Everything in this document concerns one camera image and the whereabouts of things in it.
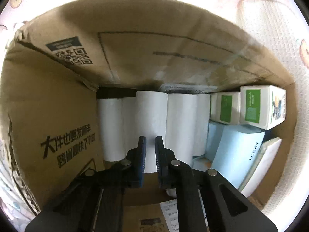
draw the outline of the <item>silver screw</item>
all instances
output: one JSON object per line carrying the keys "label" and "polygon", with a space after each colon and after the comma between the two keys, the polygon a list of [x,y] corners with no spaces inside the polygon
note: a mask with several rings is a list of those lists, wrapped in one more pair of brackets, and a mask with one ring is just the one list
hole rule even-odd
{"label": "silver screw", "polygon": [[124,166],[128,166],[128,165],[131,164],[131,161],[129,161],[128,159],[123,159],[123,160],[121,161],[121,164],[124,165]]}
{"label": "silver screw", "polygon": [[85,176],[92,176],[95,174],[95,171],[92,170],[92,169],[88,169],[86,172],[85,172]]}
{"label": "silver screw", "polygon": [[216,176],[217,175],[217,170],[215,169],[208,169],[207,170],[207,173],[210,175],[210,176]]}
{"label": "silver screw", "polygon": [[180,161],[178,159],[174,159],[174,160],[171,161],[171,164],[173,166],[179,166],[180,165]]}

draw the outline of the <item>triangular cutout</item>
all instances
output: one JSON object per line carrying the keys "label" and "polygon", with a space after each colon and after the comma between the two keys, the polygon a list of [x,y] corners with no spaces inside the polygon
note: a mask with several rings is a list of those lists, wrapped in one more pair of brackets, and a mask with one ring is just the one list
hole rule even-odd
{"label": "triangular cutout", "polygon": [[224,184],[220,184],[219,188],[231,216],[237,216],[248,210],[248,207],[243,204]]}

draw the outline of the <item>green label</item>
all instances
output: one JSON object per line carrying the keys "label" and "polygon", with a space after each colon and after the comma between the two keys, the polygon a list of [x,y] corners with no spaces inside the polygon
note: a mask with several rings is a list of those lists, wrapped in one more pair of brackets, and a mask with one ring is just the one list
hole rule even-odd
{"label": "green label", "polygon": [[246,90],[246,121],[260,122],[260,101],[260,90]]}
{"label": "green label", "polygon": [[224,122],[231,122],[232,115],[232,95],[222,95],[221,96],[221,112],[220,120]]}

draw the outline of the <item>white cylinder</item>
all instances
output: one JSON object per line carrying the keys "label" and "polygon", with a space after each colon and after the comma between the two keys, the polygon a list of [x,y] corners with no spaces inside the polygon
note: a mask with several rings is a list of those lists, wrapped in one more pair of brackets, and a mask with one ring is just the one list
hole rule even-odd
{"label": "white cylinder", "polygon": [[125,152],[137,147],[138,136],[135,124],[135,102],[136,98],[123,98],[123,143]]}
{"label": "white cylinder", "polygon": [[197,95],[197,118],[195,126],[195,138],[193,156],[205,154],[210,114],[211,98],[209,94]]}
{"label": "white cylinder", "polygon": [[147,138],[145,173],[157,171],[155,138],[162,136],[165,142],[167,94],[156,91],[136,93],[136,134]]}
{"label": "white cylinder", "polygon": [[98,116],[103,159],[106,161],[122,160],[125,157],[122,99],[99,99]]}
{"label": "white cylinder", "polygon": [[196,112],[196,95],[168,95],[165,147],[174,151],[176,159],[188,165],[192,164]]}

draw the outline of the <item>small white box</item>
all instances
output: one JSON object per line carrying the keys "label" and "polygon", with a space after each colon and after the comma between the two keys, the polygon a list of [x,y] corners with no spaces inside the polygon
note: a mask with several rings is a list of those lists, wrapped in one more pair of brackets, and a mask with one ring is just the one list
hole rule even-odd
{"label": "small white box", "polygon": [[285,120],[286,91],[276,86],[242,86],[240,121],[269,130]]}
{"label": "small white box", "polygon": [[210,119],[228,125],[240,124],[240,92],[213,93]]}

